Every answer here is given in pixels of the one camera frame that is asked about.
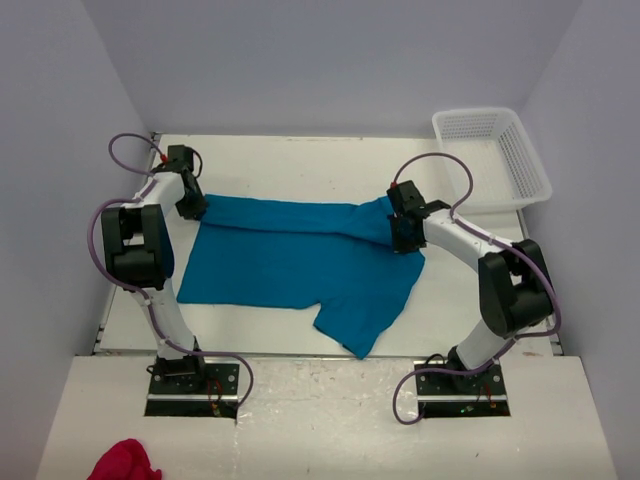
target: plastic basket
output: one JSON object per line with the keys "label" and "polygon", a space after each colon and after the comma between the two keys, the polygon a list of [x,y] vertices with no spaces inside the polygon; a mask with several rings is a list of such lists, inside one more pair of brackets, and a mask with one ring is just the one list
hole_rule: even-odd
{"label": "plastic basket", "polygon": [[[459,157],[473,174],[474,190],[463,212],[516,210],[551,197],[551,184],[531,141],[513,110],[449,110],[433,116],[443,152]],[[459,165],[445,162],[457,198],[468,180]]]}

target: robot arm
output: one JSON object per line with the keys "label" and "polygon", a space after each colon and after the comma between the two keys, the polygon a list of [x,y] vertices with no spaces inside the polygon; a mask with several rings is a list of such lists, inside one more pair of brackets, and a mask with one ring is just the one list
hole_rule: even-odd
{"label": "robot arm", "polygon": [[[198,343],[180,313],[171,277],[174,257],[164,218],[177,208],[181,217],[200,219],[207,202],[193,175],[193,151],[184,146],[168,149],[168,161],[135,196],[136,203],[108,208],[101,215],[105,267],[116,279],[143,289],[155,306],[157,327],[167,339],[186,350]],[[142,307],[158,344],[157,373],[161,376],[198,374],[202,358],[185,356],[162,341],[151,324],[149,300],[131,295]]]}
{"label": "robot arm", "polygon": [[520,250],[549,278],[542,252],[535,242],[514,243],[463,221],[470,227],[465,229],[458,223],[462,220],[451,218],[449,205],[440,200],[425,203],[411,181],[392,186],[387,195],[395,212],[390,222],[396,252],[415,252],[432,243],[478,273],[482,319],[449,353],[449,360],[454,364],[466,370],[480,367],[494,358],[520,331],[553,313],[551,300],[531,269],[498,246],[512,245]]}

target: red cloth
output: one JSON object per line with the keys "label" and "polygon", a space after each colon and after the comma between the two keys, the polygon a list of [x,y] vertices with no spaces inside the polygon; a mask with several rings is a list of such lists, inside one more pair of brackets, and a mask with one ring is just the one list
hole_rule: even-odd
{"label": "red cloth", "polygon": [[130,438],[111,447],[87,480],[162,480],[162,470],[153,471],[144,447]]}

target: blue cloth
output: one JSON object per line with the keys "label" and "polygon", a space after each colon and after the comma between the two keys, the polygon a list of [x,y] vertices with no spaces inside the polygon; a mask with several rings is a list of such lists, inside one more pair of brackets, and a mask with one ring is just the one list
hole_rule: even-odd
{"label": "blue cloth", "polygon": [[364,358],[404,309],[420,253],[391,248],[386,197],[363,205],[207,195],[178,301],[307,308],[314,326]]}

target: white table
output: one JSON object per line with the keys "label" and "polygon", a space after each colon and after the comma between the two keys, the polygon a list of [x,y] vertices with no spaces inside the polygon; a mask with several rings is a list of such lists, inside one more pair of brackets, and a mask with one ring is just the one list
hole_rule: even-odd
{"label": "white table", "polygon": [[[85,479],[137,438],[166,480],[615,480],[580,360],[502,361],[511,417],[396,423],[390,397],[408,359],[250,359],[254,395],[238,425],[143,416],[152,357],[76,358],[39,480]],[[415,415],[415,384],[400,398]]]}
{"label": "white table", "polygon": [[[362,203],[385,195],[393,175],[409,158],[437,150],[435,140],[391,138],[305,138],[165,135],[160,145],[186,144],[204,158],[199,179],[205,193],[303,202]],[[408,168],[425,199],[452,201],[443,160],[428,159]],[[497,235],[522,239],[516,213],[470,216]],[[176,258],[173,277],[180,287],[198,224],[167,217]],[[420,357],[446,353],[478,321],[477,275],[438,247],[427,262],[404,312],[378,339],[372,356]],[[185,321],[206,350],[269,355],[350,356],[313,328],[318,306],[307,310],[230,305],[181,305]],[[100,348],[107,352],[155,351],[151,331],[133,299],[118,289]],[[517,347],[551,355],[547,339],[528,339]]]}

